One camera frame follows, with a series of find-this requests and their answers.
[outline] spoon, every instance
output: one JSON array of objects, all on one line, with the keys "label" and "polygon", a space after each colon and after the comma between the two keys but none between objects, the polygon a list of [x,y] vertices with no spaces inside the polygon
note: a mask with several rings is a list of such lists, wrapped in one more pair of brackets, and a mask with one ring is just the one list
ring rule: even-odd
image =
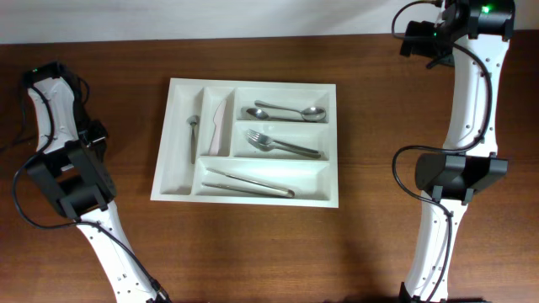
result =
[{"label": "spoon", "polygon": [[196,160],[196,139],[195,139],[195,126],[199,124],[199,116],[192,115],[187,119],[187,124],[191,126],[191,164],[195,164]]},{"label": "spoon", "polygon": [[260,100],[254,101],[254,105],[259,106],[261,108],[267,108],[267,109],[283,109],[283,110],[294,111],[294,112],[299,113],[305,121],[310,121],[310,122],[318,122],[326,118],[326,109],[321,108],[321,107],[312,106],[304,110],[297,110],[297,109],[286,108],[286,107],[277,106],[273,104],[267,104],[266,102],[262,102]]},{"label": "spoon", "polygon": [[250,108],[246,110],[247,117],[250,120],[262,120],[262,121],[289,121],[289,122],[303,122],[303,120],[288,119],[272,117],[262,109]]}]

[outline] knife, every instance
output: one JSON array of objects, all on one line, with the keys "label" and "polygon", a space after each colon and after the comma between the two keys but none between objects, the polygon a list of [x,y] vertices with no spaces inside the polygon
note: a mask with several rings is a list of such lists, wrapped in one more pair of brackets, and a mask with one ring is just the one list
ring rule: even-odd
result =
[{"label": "knife", "polygon": [[222,136],[222,122],[225,117],[225,108],[227,106],[227,100],[224,99],[216,110],[216,115],[213,117],[213,123],[216,125],[216,130],[213,133],[213,138],[210,144],[210,156],[217,156],[219,148],[221,147]]}]

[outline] wooden table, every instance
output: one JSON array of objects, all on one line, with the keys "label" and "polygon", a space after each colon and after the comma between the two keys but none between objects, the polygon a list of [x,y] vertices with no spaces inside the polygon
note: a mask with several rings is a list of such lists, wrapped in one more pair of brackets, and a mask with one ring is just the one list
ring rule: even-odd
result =
[{"label": "wooden table", "polygon": [[[398,294],[414,256],[419,202],[395,184],[393,153],[440,146],[451,116],[453,71],[398,55],[389,35],[0,46],[0,139],[20,121],[21,72],[55,59],[91,86],[89,113],[107,127],[105,163],[124,231],[175,301],[364,302]],[[499,91],[499,155],[507,177],[470,204],[451,263],[451,297],[539,300],[539,32],[511,42]],[[171,77],[337,84],[338,209],[150,201]],[[35,133],[33,114],[29,134]],[[93,250],[74,228],[38,231],[17,215],[13,172],[35,142],[1,155],[0,299],[111,302]],[[400,161],[413,186],[418,154]],[[61,218],[24,177],[28,214]]]}]

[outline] white cutlery tray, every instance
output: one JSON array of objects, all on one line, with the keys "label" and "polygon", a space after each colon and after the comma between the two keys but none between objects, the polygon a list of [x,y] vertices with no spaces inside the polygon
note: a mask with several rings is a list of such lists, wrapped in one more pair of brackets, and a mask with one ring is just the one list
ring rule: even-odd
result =
[{"label": "white cutlery tray", "polygon": [[[224,100],[221,148],[209,156],[216,126],[214,115]],[[320,123],[252,121],[245,109],[254,101],[305,109],[324,107],[326,119]],[[298,113],[263,109],[272,116],[300,120]],[[195,128],[196,160],[191,164],[191,126],[187,119],[200,117]],[[334,84],[217,81],[172,78],[161,134],[161,145],[153,178],[152,200],[213,202],[257,205],[339,207],[337,179],[337,115]],[[274,140],[319,150],[319,159],[274,149],[259,151],[246,139],[247,130],[256,130]],[[254,179],[292,189],[292,199],[269,198],[227,189],[203,186],[221,183],[261,190],[207,170]]]}]

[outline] fork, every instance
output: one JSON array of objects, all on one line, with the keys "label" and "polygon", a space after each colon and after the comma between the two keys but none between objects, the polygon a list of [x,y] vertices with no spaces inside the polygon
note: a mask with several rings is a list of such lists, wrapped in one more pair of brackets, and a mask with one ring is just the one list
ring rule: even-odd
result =
[{"label": "fork", "polygon": [[294,149],[297,149],[297,150],[300,150],[300,151],[310,152],[310,153],[314,153],[314,154],[320,154],[320,151],[312,150],[310,148],[305,148],[305,147],[301,147],[301,146],[295,146],[293,144],[286,143],[286,142],[283,142],[283,141],[278,141],[278,140],[272,139],[271,137],[266,136],[264,134],[260,134],[259,132],[254,131],[254,130],[247,130],[247,137],[257,141],[260,144],[264,144],[264,145],[268,145],[268,146],[271,146],[274,143],[277,143],[279,145],[294,148]]},{"label": "fork", "polygon": [[305,157],[311,157],[311,158],[314,158],[314,159],[318,159],[320,158],[322,155],[320,153],[312,153],[312,152],[304,152],[304,151],[301,151],[301,150],[298,150],[298,149],[295,149],[295,148],[290,148],[290,147],[287,147],[287,146],[276,146],[276,145],[267,145],[267,144],[262,144],[262,143],[259,143],[257,142],[256,140],[248,137],[247,138],[247,141],[254,147],[256,147],[257,149],[259,149],[260,151],[262,152],[270,152],[272,150],[274,150],[275,148],[276,149],[280,149],[282,151],[287,151],[287,152],[293,152],[297,155],[301,155],[301,156],[305,156]]}]

